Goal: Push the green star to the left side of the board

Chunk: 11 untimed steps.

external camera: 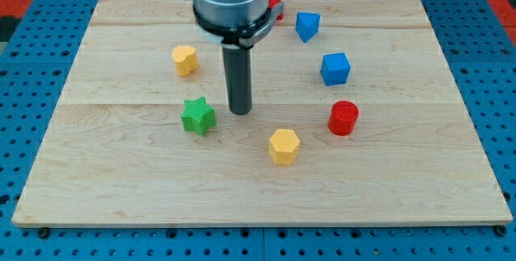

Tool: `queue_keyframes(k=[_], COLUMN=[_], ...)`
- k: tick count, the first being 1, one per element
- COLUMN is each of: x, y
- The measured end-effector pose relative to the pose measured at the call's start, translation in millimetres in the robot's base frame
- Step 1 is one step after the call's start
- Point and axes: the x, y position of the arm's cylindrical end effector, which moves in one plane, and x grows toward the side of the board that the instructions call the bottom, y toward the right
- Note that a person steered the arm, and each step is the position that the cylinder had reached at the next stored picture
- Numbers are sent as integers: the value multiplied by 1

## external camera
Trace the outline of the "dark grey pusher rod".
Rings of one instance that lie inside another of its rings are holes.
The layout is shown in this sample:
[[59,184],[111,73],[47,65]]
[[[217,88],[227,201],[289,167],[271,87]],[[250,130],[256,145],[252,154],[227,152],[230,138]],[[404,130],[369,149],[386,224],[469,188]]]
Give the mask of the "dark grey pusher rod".
[[251,53],[249,49],[223,48],[229,109],[244,115],[252,109]]

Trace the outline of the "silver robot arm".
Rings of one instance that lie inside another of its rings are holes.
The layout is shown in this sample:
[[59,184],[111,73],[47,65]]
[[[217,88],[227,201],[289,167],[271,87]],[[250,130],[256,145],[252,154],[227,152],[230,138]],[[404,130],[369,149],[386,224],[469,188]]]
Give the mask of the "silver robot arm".
[[227,99],[233,114],[252,110],[251,50],[273,29],[285,4],[269,0],[193,0],[196,24],[223,54]]

